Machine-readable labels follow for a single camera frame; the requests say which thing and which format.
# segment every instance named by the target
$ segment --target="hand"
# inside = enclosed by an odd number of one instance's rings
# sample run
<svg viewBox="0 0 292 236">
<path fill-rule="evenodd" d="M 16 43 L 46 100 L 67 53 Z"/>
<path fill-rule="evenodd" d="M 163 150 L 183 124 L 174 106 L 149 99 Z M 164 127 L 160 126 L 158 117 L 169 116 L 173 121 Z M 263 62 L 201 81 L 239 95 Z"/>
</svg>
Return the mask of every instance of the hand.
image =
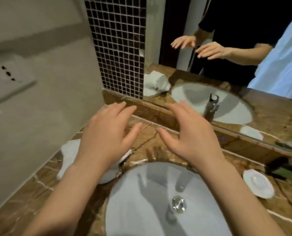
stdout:
<svg viewBox="0 0 292 236">
<path fill-rule="evenodd" d="M 229 55 L 230 48 L 223 47 L 217 42 L 211 42 L 199 47 L 195 52 L 199 53 L 197 55 L 198 58 L 208 57 L 208 60 L 218 58 L 226 59 Z"/>
<path fill-rule="evenodd" d="M 142 123 L 137 123 L 123 138 L 125 126 L 136 106 L 113 103 L 101 109 L 86 126 L 75 164 L 99 164 L 107 170 L 132 147 Z"/>
<path fill-rule="evenodd" d="M 217 136 L 211 124 L 185 102 L 169 103 L 167 107 L 180 124 L 179 139 L 174 139 L 163 128 L 157 128 L 167 148 L 191 163 L 197 170 L 224 160 Z"/>
<path fill-rule="evenodd" d="M 188 36 L 184 35 L 179 38 L 176 38 L 172 43 L 172 48 L 178 48 L 182 44 L 181 49 L 184 49 L 184 47 L 192 47 L 194 48 L 196 46 L 196 37 L 194 35 Z"/>
</svg>

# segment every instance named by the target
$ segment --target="person's left hand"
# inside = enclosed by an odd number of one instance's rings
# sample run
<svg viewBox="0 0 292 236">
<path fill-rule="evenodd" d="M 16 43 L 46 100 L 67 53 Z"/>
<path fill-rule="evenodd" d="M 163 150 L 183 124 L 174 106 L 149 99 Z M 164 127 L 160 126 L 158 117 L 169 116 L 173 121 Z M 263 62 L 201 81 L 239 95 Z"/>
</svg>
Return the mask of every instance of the person's left hand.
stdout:
<svg viewBox="0 0 292 236">
<path fill-rule="evenodd" d="M 207 43 L 199 47 L 195 52 L 199 53 L 198 58 L 208 57 L 208 60 L 211 59 L 225 59 L 229 54 L 230 48 L 223 47 L 217 42 Z"/>
<path fill-rule="evenodd" d="M 125 105 L 125 102 L 113 103 L 89 120 L 81 138 L 75 164 L 89 167 L 97 164 L 107 170 L 127 153 L 135 142 L 142 123 L 137 123 L 123 138 L 126 124 L 136 110 L 136 106 L 125 108 Z"/>
</svg>

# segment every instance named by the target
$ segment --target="mosaic tile wall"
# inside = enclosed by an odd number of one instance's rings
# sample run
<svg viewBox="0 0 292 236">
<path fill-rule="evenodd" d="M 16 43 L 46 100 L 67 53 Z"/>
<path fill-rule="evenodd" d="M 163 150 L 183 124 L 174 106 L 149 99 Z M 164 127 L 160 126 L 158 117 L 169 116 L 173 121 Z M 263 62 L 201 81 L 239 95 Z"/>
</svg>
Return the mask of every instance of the mosaic tile wall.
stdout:
<svg viewBox="0 0 292 236">
<path fill-rule="evenodd" d="M 146 0 L 85 0 L 105 88 L 142 99 Z"/>
</svg>

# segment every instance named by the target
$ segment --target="white wall outlet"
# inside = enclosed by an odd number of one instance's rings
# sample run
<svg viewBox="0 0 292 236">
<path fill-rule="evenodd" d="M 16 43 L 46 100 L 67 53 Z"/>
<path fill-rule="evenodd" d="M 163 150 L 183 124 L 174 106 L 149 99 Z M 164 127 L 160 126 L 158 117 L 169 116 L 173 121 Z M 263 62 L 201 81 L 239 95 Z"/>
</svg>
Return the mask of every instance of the white wall outlet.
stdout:
<svg viewBox="0 0 292 236">
<path fill-rule="evenodd" d="M 0 102 L 35 82 L 22 56 L 15 53 L 0 54 Z"/>
</svg>

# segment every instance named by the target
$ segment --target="brown marble counter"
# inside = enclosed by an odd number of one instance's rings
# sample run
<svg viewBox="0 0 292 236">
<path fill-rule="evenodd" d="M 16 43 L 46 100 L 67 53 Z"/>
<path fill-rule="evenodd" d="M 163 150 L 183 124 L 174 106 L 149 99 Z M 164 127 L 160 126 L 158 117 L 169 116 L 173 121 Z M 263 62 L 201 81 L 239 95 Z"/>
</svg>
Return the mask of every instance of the brown marble counter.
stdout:
<svg viewBox="0 0 292 236">
<path fill-rule="evenodd" d="M 136 122 L 141 121 L 132 117 L 127 131 Z M 184 167 L 187 163 L 169 152 L 155 128 L 157 124 L 143 122 L 142 132 L 133 145 L 133 152 L 124 164 L 123 171 L 146 162 L 171 162 Z M 177 138 L 175 131 L 170 131 Z M 81 138 L 82 133 L 73 139 Z M 224 151 L 225 158 L 235 165 L 239 173 L 245 169 L 256 169 L 263 172 L 263 166 Z M 23 187 L 21 187 L 0 208 L 0 236 L 19 236 L 26 226 L 38 214 L 46 199 L 55 190 L 58 183 L 56 175 L 62 166 L 62 155 L 58 152 L 47 162 Z M 292 180 L 280 181 L 268 177 L 273 184 L 276 196 L 273 199 L 259 199 L 268 212 L 288 236 L 292 236 Z M 104 185 L 98 185 L 80 219 L 75 235 L 105 235 L 105 212 L 110 190 L 118 179 Z"/>
<path fill-rule="evenodd" d="M 274 145 L 275 141 L 279 139 L 282 141 L 292 140 L 292 99 L 235 86 L 228 82 L 209 79 L 202 75 L 159 64 L 151 64 L 147 68 L 147 73 L 149 74 L 153 70 L 167 76 L 172 86 L 183 82 L 197 82 L 227 90 L 239 96 L 254 111 L 254 120 L 246 125 L 260 131 L 263 135 L 263 142 Z M 165 106 L 165 103 L 175 102 L 170 94 L 154 95 L 153 97 L 144 96 L 143 99 L 160 106 Z M 216 121 L 213 121 L 213 125 L 234 132 L 239 132 L 242 127 L 240 124 L 227 124 Z"/>
</svg>

